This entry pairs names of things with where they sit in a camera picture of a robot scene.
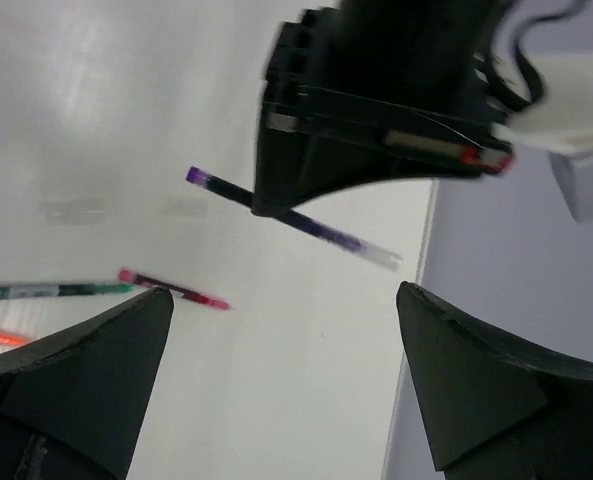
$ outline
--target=cable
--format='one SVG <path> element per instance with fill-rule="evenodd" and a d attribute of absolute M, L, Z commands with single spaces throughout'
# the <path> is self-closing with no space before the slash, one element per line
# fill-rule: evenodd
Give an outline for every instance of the cable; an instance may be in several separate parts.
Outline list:
<path fill-rule="evenodd" d="M 487 77 L 487 83 L 489 84 L 491 94 L 506 108 L 516 113 L 522 112 L 540 102 L 547 95 L 546 84 L 543 77 L 523 53 L 522 41 L 525 35 L 537 25 L 561 22 L 574 18 L 581 13 L 590 2 L 591 0 L 572 0 L 572 4 L 561 12 L 528 18 L 519 23 L 514 30 L 511 41 L 514 52 L 514 62 L 527 85 L 530 97 L 529 100 L 521 97 L 508 87 L 503 78 L 496 71 L 496 60 L 492 52 L 494 35 L 492 35 L 492 38 L 484 51 L 483 69 L 485 76 Z M 505 18 L 507 12 L 518 3 L 519 1 L 513 0 L 504 4 L 500 11 L 501 19 Z"/>

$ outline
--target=black plastic part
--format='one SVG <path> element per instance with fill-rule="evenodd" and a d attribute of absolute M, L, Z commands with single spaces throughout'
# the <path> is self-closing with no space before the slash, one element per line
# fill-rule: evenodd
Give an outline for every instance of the black plastic part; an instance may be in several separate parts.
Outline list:
<path fill-rule="evenodd" d="M 593 479 L 593 363 L 486 324 L 403 283 L 404 349 L 447 480 Z"/>
<path fill-rule="evenodd" d="M 152 290 L 0 355 L 0 480 L 126 478 L 172 311 Z"/>
<path fill-rule="evenodd" d="M 490 133 L 506 117 L 474 68 L 502 1 L 344 1 L 283 24 L 265 77 L 252 212 L 277 216 L 371 182 L 499 173 L 433 147 L 512 154 Z M 392 145 L 388 132 L 434 145 Z"/>

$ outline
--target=white surface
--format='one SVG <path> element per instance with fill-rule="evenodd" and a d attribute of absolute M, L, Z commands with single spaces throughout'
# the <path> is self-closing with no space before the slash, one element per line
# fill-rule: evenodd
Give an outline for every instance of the white surface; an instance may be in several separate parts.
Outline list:
<path fill-rule="evenodd" d="M 264 62 L 306 3 L 0 1 L 0 281 L 128 266 L 236 307 L 177 301 L 132 480 L 380 475 L 394 297 L 416 276 L 430 183 L 303 209 L 400 253 L 392 274 L 184 181 L 196 164 L 251 187 Z M 90 224 L 50 214 L 88 201 Z M 0 302 L 0 327 L 43 336 L 121 300 Z"/>
<path fill-rule="evenodd" d="M 547 96 L 507 125 L 496 125 L 495 136 L 509 142 L 573 154 L 593 150 L 593 52 L 529 54 L 547 84 Z M 513 61 L 507 57 L 498 72 L 527 98 Z"/>

